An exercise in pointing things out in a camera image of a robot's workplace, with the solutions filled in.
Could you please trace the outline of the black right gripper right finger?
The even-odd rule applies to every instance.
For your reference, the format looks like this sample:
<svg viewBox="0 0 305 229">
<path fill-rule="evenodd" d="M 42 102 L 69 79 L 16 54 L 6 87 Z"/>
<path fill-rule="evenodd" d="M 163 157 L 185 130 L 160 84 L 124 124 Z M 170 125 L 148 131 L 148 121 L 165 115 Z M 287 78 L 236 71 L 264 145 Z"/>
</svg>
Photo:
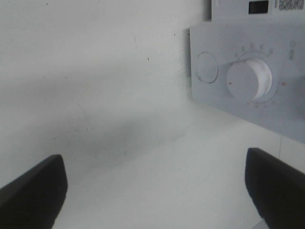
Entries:
<svg viewBox="0 0 305 229">
<path fill-rule="evenodd" d="M 244 181 L 258 214 L 270 229 L 305 227 L 304 173 L 259 148 L 249 148 Z"/>
</svg>

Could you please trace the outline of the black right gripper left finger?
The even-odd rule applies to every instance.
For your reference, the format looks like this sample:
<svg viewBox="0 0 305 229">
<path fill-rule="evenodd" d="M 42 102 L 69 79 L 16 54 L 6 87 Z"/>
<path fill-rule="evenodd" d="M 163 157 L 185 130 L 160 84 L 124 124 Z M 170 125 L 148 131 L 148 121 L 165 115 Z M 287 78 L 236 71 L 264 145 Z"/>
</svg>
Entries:
<svg viewBox="0 0 305 229">
<path fill-rule="evenodd" d="M 0 189 L 2 229 L 51 229 L 68 190 L 61 155 L 51 155 Z"/>
</svg>

